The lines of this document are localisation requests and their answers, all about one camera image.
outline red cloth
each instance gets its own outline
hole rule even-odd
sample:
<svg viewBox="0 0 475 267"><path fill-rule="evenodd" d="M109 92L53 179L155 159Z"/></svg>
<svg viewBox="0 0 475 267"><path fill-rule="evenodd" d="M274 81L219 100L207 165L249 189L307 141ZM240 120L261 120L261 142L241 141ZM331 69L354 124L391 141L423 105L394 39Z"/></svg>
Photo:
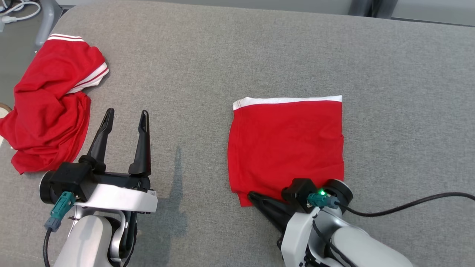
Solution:
<svg viewBox="0 0 475 267"><path fill-rule="evenodd" d="M91 103L81 90L108 71L99 49L80 37L48 38L15 86L13 111L0 119L0 135L18 150L11 163L20 174L55 170L76 158Z"/></svg>
<svg viewBox="0 0 475 267"><path fill-rule="evenodd" d="M341 96L246 97L233 109L229 184L241 206L252 206L251 191L282 200L294 178L310 178L317 187L343 180Z"/></svg>

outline gray fabric surface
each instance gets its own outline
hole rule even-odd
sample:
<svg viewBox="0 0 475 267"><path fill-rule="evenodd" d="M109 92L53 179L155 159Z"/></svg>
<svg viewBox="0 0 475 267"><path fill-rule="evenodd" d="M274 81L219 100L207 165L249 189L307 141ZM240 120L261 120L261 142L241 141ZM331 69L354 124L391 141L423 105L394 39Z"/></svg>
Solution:
<svg viewBox="0 0 475 267"><path fill-rule="evenodd" d="M153 0L160 2L260 10L286 10L347 15L352 0Z"/></svg>
<svg viewBox="0 0 475 267"><path fill-rule="evenodd" d="M133 161L150 113L157 213L138 218L130 266L283 266L276 229L241 208L227 174L231 104L245 96L343 95L351 206L379 211L443 191L475 193L475 29L312 13L117 2L76 7L55 33L80 35L110 67L88 90L86 153L115 108L108 170ZM0 262L40 266L40 174L19 176L1 146ZM475 204L436 200L382 218L345 218L419 267L473 266ZM50 242L57 257L70 222Z"/></svg>

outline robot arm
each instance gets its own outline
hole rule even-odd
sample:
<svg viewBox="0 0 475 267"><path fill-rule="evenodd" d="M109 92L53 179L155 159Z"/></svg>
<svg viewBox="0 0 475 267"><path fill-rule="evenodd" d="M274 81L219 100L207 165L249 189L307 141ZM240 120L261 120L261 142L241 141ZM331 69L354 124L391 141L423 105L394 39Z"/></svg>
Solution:
<svg viewBox="0 0 475 267"><path fill-rule="evenodd" d="M87 155L81 156L78 163L65 162L57 171L47 172L40 183L44 203L56 204L64 192L73 196L73 226L55 267L126 266L135 245L137 214L150 214L157 209L158 199L148 177L148 113L143 110L141 114L139 141L128 174L105 171L105 148L113 121L114 109L109 108ZM120 219L98 216L96 212L116 214ZM47 257L45 265L49 266Z"/></svg>
<svg viewBox="0 0 475 267"><path fill-rule="evenodd" d="M282 232L277 245L286 267L413 267L399 252L344 221L340 207L312 206L307 198L309 192L317 191L310 179L294 179L282 191L288 204L255 192L249 194L254 206ZM328 181L318 192L337 197L345 206L353 199L350 189L339 180Z"/></svg>

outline green connector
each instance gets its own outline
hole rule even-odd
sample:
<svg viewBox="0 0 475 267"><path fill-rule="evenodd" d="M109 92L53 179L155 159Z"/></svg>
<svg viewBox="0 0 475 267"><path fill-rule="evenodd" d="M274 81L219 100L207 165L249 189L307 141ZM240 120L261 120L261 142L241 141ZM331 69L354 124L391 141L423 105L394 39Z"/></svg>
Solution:
<svg viewBox="0 0 475 267"><path fill-rule="evenodd" d="M74 206L76 199L71 192L63 192L56 201L55 206L49 213L51 217L46 221L45 228L51 228L52 232L56 232L61 226L61 221L68 211Z"/></svg>
<svg viewBox="0 0 475 267"><path fill-rule="evenodd" d="M338 202L338 198L327 194L323 190L318 191L316 194L309 194L307 201L314 207L329 207L332 209L336 209L338 207L336 204Z"/></svg>

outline white stripe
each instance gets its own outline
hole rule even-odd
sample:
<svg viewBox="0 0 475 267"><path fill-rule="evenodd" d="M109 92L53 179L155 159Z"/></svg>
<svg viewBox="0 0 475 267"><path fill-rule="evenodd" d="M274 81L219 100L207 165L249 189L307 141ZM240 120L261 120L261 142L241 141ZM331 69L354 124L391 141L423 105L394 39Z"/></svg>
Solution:
<svg viewBox="0 0 475 267"><path fill-rule="evenodd" d="M58 37L58 36L51 36L48 38L48 40L63 40L63 41L70 41L70 42L84 42L82 39L69 39L69 38L64 38L64 37Z"/></svg>
<svg viewBox="0 0 475 267"><path fill-rule="evenodd" d="M80 85L81 83L87 82L91 80L92 78L96 77L99 73L103 72L105 69L107 69L107 64L104 62L102 63L101 66L99 66L95 71L93 71L89 76L86 78L82 79L80 82L78 82L75 86Z"/></svg>
<svg viewBox="0 0 475 267"><path fill-rule="evenodd" d="M325 96L325 97L309 97L309 98L292 98L292 97L277 97L277 98L251 98L245 97L241 100L237 100L233 103L233 110L237 110L241 107L248 105L258 104L281 104L281 103L293 103L302 101L342 101L341 95Z"/></svg>
<svg viewBox="0 0 475 267"><path fill-rule="evenodd" d="M69 90L69 92L67 92L67 94L72 94L72 93L76 93L76 92L79 92L81 90L83 90L84 88L86 87L91 87L91 86L97 86L99 85L99 83L101 82L102 78L107 74L109 73L109 69L107 69L104 73L102 73L100 76L98 76L96 79L90 81L90 82L87 82L81 86L76 86L74 87L73 89Z"/></svg>
<svg viewBox="0 0 475 267"><path fill-rule="evenodd" d="M71 35L66 35L66 34L59 34L59 33L52 33L51 35L58 35L58 36L62 36L62 37L68 37L68 38L81 38L81 36L71 36Z"/></svg>

